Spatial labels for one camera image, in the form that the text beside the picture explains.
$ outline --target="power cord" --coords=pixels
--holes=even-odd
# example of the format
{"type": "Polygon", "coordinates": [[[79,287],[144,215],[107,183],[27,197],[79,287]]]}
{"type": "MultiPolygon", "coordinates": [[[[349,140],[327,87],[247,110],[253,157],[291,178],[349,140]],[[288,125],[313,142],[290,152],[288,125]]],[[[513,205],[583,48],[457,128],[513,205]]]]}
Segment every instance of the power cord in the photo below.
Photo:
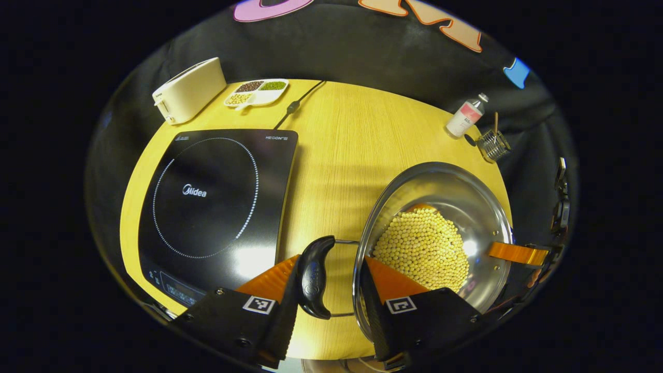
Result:
{"type": "Polygon", "coordinates": [[[307,91],[302,97],[300,97],[299,100],[291,102],[290,105],[288,105],[288,109],[286,110],[286,115],[284,115],[283,118],[281,118],[281,120],[278,122],[278,124],[276,125],[276,127],[274,127],[274,129],[278,129],[278,128],[281,126],[281,124],[283,124],[283,122],[286,120],[286,118],[287,118],[290,114],[294,113],[294,112],[299,108],[299,104],[300,104],[300,102],[301,102],[301,101],[302,101],[302,100],[303,100],[303,99],[304,99],[309,93],[311,93],[312,90],[316,89],[316,87],[318,87],[320,84],[323,84],[324,82],[326,82],[326,80],[320,80],[315,86],[313,86],[313,88],[309,89],[309,90],[308,90],[308,91],[307,91]]]}

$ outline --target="round table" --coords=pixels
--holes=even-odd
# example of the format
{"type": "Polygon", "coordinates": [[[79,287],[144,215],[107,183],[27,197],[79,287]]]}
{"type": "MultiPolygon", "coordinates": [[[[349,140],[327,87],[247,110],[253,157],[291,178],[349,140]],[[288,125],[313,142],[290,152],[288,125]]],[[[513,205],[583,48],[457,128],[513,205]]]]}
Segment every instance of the round table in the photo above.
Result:
{"type": "MultiPolygon", "coordinates": [[[[241,82],[228,84],[193,120],[182,125],[164,123],[139,159],[122,207],[120,241],[123,255],[138,242],[141,206],[151,175],[174,136],[201,129],[272,129],[297,100],[317,83],[290,80],[274,103],[242,112],[223,101],[241,82]]],[[[511,220],[507,191],[496,164],[486,162],[478,148],[465,139],[452,139],[444,125],[452,115],[428,104],[389,92],[325,82],[301,102],[281,125],[299,134],[298,149],[285,202],[280,247],[276,261],[300,254],[316,238],[358,240],[369,213],[383,189],[403,170],[423,162],[447,162],[481,179],[497,197],[511,220]]],[[[479,137],[473,126],[467,132],[479,137]]],[[[350,313],[352,271],[356,246],[338,244],[327,256],[324,304],[332,313],[350,313]]],[[[159,293],[140,268],[129,275],[150,295],[176,314],[184,306],[159,293]]],[[[321,320],[301,308],[287,356],[305,359],[341,359],[373,355],[354,317],[321,320]]]]}

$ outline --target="screw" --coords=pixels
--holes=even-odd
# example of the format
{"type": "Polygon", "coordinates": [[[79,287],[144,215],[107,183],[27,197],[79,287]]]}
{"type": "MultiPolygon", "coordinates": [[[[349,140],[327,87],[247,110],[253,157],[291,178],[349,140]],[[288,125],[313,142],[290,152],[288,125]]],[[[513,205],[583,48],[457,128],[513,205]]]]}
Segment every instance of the screw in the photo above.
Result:
{"type": "Polygon", "coordinates": [[[240,346],[241,348],[247,348],[251,345],[251,341],[244,338],[235,339],[235,343],[237,343],[237,346],[240,346]]]}

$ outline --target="pink letter cutout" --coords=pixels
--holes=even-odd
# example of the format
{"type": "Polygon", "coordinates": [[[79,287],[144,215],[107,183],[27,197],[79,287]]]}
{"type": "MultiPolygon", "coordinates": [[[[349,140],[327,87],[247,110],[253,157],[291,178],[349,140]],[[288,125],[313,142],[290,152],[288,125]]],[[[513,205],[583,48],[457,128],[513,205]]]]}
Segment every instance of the pink letter cutout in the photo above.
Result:
{"type": "Polygon", "coordinates": [[[313,0],[288,0],[271,7],[263,7],[261,0],[246,0],[235,6],[234,18],[239,22],[262,21],[292,13],[312,2],[313,0]]]}

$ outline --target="plastic bottle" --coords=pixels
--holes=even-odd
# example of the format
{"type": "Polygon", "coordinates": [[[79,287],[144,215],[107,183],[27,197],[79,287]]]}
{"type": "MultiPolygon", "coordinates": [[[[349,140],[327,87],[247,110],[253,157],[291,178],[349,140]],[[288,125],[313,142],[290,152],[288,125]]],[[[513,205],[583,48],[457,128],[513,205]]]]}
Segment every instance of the plastic bottle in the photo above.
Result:
{"type": "Polygon", "coordinates": [[[483,93],[479,98],[465,101],[444,128],[453,138],[460,138],[486,112],[484,103],[487,102],[488,96],[483,93]]]}

